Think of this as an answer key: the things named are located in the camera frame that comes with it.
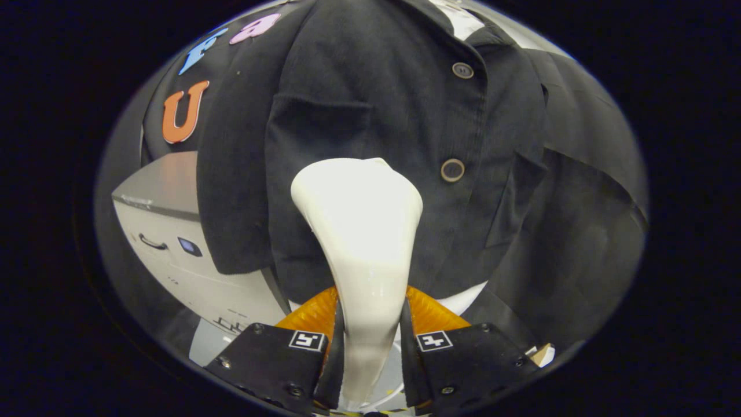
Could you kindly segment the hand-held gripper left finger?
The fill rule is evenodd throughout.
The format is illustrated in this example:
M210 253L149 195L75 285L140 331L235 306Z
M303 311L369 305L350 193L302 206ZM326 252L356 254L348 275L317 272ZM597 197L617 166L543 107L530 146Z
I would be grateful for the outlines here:
M344 315L326 288L278 324L254 323L207 365L238 390L295 415L328 415L344 375Z

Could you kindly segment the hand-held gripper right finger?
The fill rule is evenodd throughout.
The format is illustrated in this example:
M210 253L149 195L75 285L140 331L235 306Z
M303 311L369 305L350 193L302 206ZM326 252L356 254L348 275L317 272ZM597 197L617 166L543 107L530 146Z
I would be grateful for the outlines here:
M418 415L460 415L534 380L539 366L495 325L470 324L407 287L399 321L406 405Z

